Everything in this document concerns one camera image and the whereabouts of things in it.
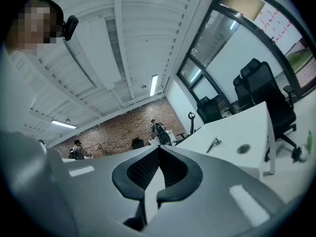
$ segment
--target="chair armrest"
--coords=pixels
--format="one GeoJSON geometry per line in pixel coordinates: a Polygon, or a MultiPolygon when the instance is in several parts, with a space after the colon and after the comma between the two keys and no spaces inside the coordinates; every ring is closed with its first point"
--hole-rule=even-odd
{"type": "Polygon", "coordinates": [[[184,135],[183,135],[184,133],[180,133],[180,134],[177,134],[177,136],[181,136],[182,137],[182,139],[184,139],[184,135]]]}
{"type": "Polygon", "coordinates": [[[283,87],[283,90],[288,94],[288,97],[290,99],[290,106],[292,107],[292,110],[294,109],[293,100],[292,100],[292,93],[294,92],[294,89],[292,86],[287,85],[283,87]]]}

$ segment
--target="fluorescent light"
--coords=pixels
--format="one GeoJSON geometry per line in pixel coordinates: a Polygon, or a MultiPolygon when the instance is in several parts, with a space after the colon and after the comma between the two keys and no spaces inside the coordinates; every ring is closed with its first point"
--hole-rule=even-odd
{"type": "Polygon", "coordinates": [[[69,124],[64,124],[64,123],[61,123],[61,122],[58,122],[58,121],[55,121],[55,120],[53,120],[51,123],[52,124],[57,124],[57,125],[60,125],[60,126],[64,126],[64,127],[67,127],[67,128],[72,128],[72,129],[76,129],[77,128],[76,126],[69,125],[69,124]]]}
{"type": "Polygon", "coordinates": [[[150,89],[150,96],[153,96],[155,94],[157,80],[158,80],[158,75],[154,75],[152,77],[152,88],[150,89]]]}
{"type": "Polygon", "coordinates": [[[195,78],[197,78],[197,76],[198,76],[200,73],[201,73],[201,69],[199,69],[199,70],[197,71],[197,73],[194,75],[194,77],[191,79],[190,82],[193,82],[193,81],[195,80],[195,78]]]}
{"type": "Polygon", "coordinates": [[[236,21],[234,20],[232,25],[231,25],[231,27],[229,28],[229,30],[231,30],[234,27],[235,24],[236,24],[236,21]]]}

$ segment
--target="white desk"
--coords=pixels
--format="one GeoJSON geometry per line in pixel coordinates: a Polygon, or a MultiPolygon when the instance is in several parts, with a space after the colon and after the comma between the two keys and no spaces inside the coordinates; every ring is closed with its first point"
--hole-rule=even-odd
{"type": "Polygon", "coordinates": [[[177,147],[229,161],[261,180],[265,166],[267,138],[270,146],[270,173],[274,174],[276,145],[266,102],[233,116],[205,124],[177,147]],[[206,153],[216,136],[222,143],[206,153]],[[245,154],[238,154],[237,149],[243,144],[249,144],[251,148],[245,154]]]}
{"type": "MultiPolygon", "coordinates": [[[[172,130],[166,130],[165,132],[169,135],[169,137],[170,137],[170,139],[171,139],[171,144],[174,146],[174,145],[175,145],[174,141],[176,141],[177,139],[176,139],[176,137],[174,136],[172,130]]],[[[159,139],[158,139],[157,136],[156,136],[154,139],[149,140],[148,142],[149,142],[149,144],[152,145],[152,146],[158,146],[158,145],[160,145],[160,141],[159,141],[159,139]]]]}

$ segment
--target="headphones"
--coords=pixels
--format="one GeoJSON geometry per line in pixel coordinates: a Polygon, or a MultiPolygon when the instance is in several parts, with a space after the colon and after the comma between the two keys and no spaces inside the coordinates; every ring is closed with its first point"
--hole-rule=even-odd
{"type": "Polygon", "coordinates": [[[62,37],[64,37],[64,39],[66,41],[69,41],[77,27],[79,20],[78,18],[76,18],[74,15],[71,15],[68,19],[67,22],[65,23],[65,21],[63,22],[62,25],[62,37]]]}

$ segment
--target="chair base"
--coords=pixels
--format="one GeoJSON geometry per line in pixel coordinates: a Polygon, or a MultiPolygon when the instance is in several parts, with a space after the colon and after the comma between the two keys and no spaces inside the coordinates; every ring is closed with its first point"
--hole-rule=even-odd
{"type": "MultiPolygon", "coordinates": [[[[292,124],[290,125],[286,131],[290,130],[290,129],[293,129],[293,132],[296,131],[296,124],[292,124]]],[[[294,143],[294,141],[290,140],[287,136],[285,136],[283,133],[280,134],[279,136],[276,136],[275,137],[275,140],[277,139],[282,139],[284,140],[285,142],[287,142],[288,144],[290,144],[291,146],[294,147],[293,151],[297,149],[297,145],[294,143]]],[[[270,148],[268,148],[267,152],[266,152],[266,156],[265,156],[265,162],[268,162],[270,160],[269,158],[269,152],[270,152],[270,148]]]]}

